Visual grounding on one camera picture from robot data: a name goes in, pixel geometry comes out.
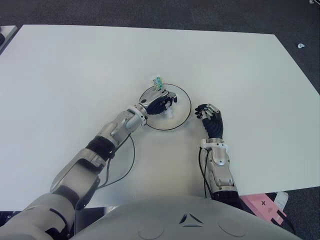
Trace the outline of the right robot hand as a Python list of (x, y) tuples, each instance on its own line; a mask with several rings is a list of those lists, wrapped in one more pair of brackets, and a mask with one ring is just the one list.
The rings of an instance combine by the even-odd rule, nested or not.
[(211, 103), (201, 104), (195, 108), (195, 115), (202, 121), (208, 138), (222, 139), (224, 125), (221, 111)]

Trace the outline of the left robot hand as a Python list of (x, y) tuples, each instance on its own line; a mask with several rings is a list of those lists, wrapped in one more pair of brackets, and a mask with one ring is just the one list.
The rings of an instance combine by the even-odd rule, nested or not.
[(173, 103), (178, 101), (177, 95), (164, 88), (151, 87), (139, 99), (139, 104), (148, 115), (158, 115), (166, 111)]

